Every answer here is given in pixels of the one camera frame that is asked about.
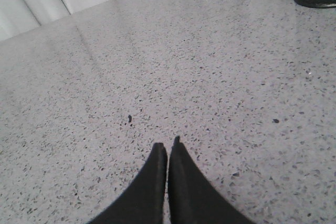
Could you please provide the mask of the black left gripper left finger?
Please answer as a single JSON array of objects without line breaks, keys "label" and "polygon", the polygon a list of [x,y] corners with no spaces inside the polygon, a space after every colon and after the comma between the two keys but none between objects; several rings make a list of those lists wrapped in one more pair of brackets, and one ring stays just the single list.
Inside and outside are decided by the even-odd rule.
[{"label": "black left gripper left finger", "polygon": [[90,223],[162,223],[166,169],[166,149],[154,143],[133,182]]}]

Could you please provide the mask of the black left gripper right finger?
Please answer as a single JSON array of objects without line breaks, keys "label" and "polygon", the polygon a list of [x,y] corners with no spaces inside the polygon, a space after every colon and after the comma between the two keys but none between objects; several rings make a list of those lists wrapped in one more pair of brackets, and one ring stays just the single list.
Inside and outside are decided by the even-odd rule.
[{"label": "black left gripper right finger", "polygon": [[210,184],[179,136],[170,154],[168,195],[171,223],[252,223]]}]

